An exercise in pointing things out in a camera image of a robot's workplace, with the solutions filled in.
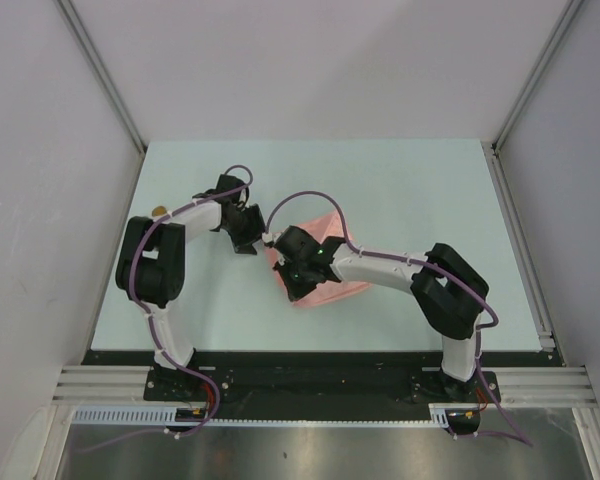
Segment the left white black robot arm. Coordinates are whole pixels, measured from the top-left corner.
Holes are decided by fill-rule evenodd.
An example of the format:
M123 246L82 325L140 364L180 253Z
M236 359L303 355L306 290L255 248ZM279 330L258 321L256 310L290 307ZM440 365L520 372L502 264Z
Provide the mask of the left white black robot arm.
M224 231L236 254L255 255L255 244L264 233L261 210L249 202L253 176L244 181L232 174L234 170L248 168L229 168L215 187L181 207L128 220L115 270L116 286L148 323L155 363L171 369L167 389L182 400L194 397L201 387L200 374L188 367L195 348L169 313L184 287L186 246L207 232Z

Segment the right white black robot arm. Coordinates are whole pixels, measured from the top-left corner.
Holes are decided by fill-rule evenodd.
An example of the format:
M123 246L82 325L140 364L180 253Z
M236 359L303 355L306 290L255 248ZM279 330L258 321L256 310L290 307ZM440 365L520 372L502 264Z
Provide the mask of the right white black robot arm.
M489 286L450 246L437 243L418 255L398 255L354 248L345 237L319 242L290 226L269 235L265 245L276 253L278 273L291 301L301 300L323 284L368 283L407 293L442 338L441 388L453 401L477 389L475 376L478 320L487 309Z

